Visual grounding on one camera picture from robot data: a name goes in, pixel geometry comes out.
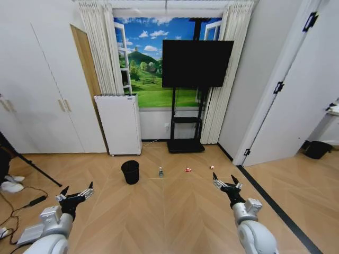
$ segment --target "cabinet handle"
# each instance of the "cabinet handle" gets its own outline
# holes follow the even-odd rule
[[[64,102],[65,102],[65,104],[66,104],[67,110],[68,110],[69,112],[72,112],[72,110],[70,109],[70,106],[69,106],[69,104],[68,104],[68,101],[65,99]]]
[[[12,102],[11,102],[9,99],[7,99],[6,101],[7,101],[7,104],[8,104],[8,106],[9,106],[10,110],[11,110],[12,112],[16,112],[16,110],[14,109],[14,106],[13,106]]]
[[[10,109],[7,107],[6,103],[3,100],[0,100],[0,103],[6,109],[6,111],[10,112]]]
[[[61,107],[61,110],[65,112],[65,108],[64,108],[63,102],[60,99],[58,100],[58,102],[59,102],[59,105]]]

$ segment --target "white wardrobe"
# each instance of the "white wardrobe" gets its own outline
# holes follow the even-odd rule
[[[0,95],[18,152],[106,152],[69,23],[1,22]]]

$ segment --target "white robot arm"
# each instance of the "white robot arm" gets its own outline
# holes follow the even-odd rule
[[[259,200],[249,198],[245,201],[240,196],[242,184],[232,176],[234,184],[226,184],[218,180],[213,173],[214,185],[225,192],[231,203],[238,237],[246,254],[278,254],[276,240],[273,234],[258,222],[257,213],[262,207]]]
[[[68,250],[68,237],[75,219],[78,204],[84,202],[94,193],[93,182],[81,193],[67,195],[67,186],[56,196],[60,206],[44,209],[40,214],[42,223],[24,230],[17,242],[18,246],[33,243],[25,254],[65,254]]]

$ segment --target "wooden floor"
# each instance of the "wooden floor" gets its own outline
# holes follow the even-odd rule
[[[245,169],[323,253],[339,253],[339,151]]]
[[[215,173],[225,182],[230,181],[230,174],[235,175],[244,184],[243,198],[257,198],[263,203],[260,222],[275,235],[280,253],[308,253],[220,148],[216,145],[205,148],[204,153],[172,155],[166,143],[155,142],[145,146],[141,156],[27,157],[64,186],[70,185],[70,193],[81,191],[94,182],[95,194],[77,209],[69,253],[244,253],[229,200],[212,184],[210,165],[215,166]],[[336,217],[339,198],[335,192],[338,190],[339,157],[332,155],[324,161],[297,156],[283,161],[280,166],[278,162],[271,162],[272,168],[269,164],[261,165],[263,170],[259,166],[247,168],[324,253],[338,250],[335,240],[339,235]],[[124,182],[120,169],[121,164],[130,159],[140,163],[140,181],[133,186]],[[165,172],[162,179],[158,178],[159,166]],[[186,167],[192,171],[184,172]],[[317,176],[312,175],[315,171],[319,172]],[[16,241],[26,226],[39,222],[39,214],[45,207],[57,204],[54,196],[62,188],[18,158],[11,162],[11,174],[23,175],[26,177],[24,184],[49,193],[46,201],[17,212],[20,227],[13,239]],[[18,208],[41,194],[24,189],[4,195]],[[10,214],[10,208],[1,198],[0,207],[0,221],[3,221]],[[8,239],[0,242],[0,253],[9,253],[12,249]]]

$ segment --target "small bottle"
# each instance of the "small bottle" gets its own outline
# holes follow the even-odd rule
[[[163,176],[164,176],[163,168],[159,167],[159,177],[163,178]]]

